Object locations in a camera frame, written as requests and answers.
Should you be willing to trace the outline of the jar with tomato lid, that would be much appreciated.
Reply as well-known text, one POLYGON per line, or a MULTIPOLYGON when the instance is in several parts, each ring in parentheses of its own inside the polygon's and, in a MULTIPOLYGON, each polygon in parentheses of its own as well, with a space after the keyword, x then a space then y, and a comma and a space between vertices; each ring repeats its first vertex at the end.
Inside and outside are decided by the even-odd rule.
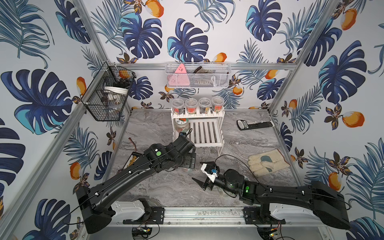
POLYGON ((187 118, 175 119, 175 129, 178 133, 188 133, 190 131, 190 123, 187 118))

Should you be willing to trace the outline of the white slatted wooden shelf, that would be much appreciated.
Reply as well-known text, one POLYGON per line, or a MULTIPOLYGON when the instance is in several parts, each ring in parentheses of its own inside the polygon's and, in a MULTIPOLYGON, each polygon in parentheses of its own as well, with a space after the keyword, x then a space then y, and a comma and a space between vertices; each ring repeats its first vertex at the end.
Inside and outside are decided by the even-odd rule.
POLYGON ((177 131, 176 120, 186 119, 187 125, 190 127, 191 133, 188 138, 195 144, 197 148, 216 148, 218 155, 222 153, 224 147, 224 136, 222 124, 224 121, 225 111, 215 112, 213 109, 206 114, 200 113, 197 108, 195 114, 189 114, 186 109, 183 113, 177 115, 171 110, 173 140, 176 140, 180 133, 177 131))

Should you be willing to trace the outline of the clear seed container front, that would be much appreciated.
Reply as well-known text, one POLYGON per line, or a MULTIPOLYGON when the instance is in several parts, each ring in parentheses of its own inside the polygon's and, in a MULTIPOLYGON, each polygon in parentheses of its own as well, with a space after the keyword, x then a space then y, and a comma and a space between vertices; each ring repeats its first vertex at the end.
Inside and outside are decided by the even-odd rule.
POLYGON ((198 101, 194 98, 187 99, 185 101, 186 112, 190 115, 196 114, 198 101))

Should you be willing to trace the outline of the clear seed container dark seeds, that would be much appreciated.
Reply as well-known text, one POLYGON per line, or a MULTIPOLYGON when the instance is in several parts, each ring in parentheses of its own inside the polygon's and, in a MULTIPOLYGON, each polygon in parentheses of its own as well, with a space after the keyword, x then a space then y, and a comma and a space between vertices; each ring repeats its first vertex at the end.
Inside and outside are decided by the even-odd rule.
POLYGON ((211 100, 208 98, 201 98, 198 101, 199 109, 201 114, 207 114, 211 109, 211 100))

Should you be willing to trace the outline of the clear seed container red label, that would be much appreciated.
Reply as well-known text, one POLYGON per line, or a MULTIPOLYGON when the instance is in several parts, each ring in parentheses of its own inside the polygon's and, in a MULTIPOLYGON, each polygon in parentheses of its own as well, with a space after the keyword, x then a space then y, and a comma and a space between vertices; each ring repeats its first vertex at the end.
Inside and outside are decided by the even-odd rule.
POLYGON ((225 103, 225 100, 222 97, 219 97, 219 96, 213 97, 212 98, 213 111, 216 113, 221 112, 224 108, 224 103, 225 103))

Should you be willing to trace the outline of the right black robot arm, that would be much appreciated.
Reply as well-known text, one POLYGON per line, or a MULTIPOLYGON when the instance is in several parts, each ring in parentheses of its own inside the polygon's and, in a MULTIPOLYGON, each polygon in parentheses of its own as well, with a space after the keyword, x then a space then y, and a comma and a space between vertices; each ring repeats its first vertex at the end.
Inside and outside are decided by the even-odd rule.
POLYGON ((305 208, 329 227, 341 230, 351 228, 344 196, 322 182, 313 181, 308 186, 279 187, 248 181, 233 169, 220 174, 213 166, 204 165, 202 172, 207 176, 204 182, 193 180, 204 191, 216 186, 238 196, 240 201, 250 206, 286 204, 305 208))

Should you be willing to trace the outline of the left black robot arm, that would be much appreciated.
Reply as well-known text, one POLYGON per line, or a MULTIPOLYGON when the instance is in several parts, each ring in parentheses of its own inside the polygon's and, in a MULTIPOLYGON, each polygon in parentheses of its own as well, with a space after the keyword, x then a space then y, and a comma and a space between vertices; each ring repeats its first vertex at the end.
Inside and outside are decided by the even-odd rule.
POLYGON ((180 135, 167 146, 152 144, 136 161, 120 173, 95 187, 79 187, 76 196, 88 234, 94 234, 112 221, 116 211, 113 203, 145 179, 162 171, 183 168, 185 164, 194 168, 195 144, 180 135))

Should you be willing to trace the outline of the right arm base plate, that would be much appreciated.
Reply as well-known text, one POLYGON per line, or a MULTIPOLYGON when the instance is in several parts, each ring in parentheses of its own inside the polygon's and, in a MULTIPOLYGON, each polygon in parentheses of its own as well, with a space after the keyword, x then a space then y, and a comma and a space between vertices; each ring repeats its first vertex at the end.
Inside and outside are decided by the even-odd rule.
POLYGON ((244 220, 246 225, 285 225, 286 221, 278 220, 271 216, 271 211, 266 206, 244 207, 244 220))

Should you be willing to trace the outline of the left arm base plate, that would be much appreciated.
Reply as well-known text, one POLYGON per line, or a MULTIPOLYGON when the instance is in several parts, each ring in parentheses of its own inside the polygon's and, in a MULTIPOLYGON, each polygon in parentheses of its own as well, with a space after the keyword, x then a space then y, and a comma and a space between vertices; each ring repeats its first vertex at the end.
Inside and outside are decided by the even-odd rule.
POLYGON ((129 210, 130 219, 123 220, 124 225, 155 223, 162 225, 165 218, 165 208, 151 207, 148 201, 140 198, 133 202, 134 209, 129 210))

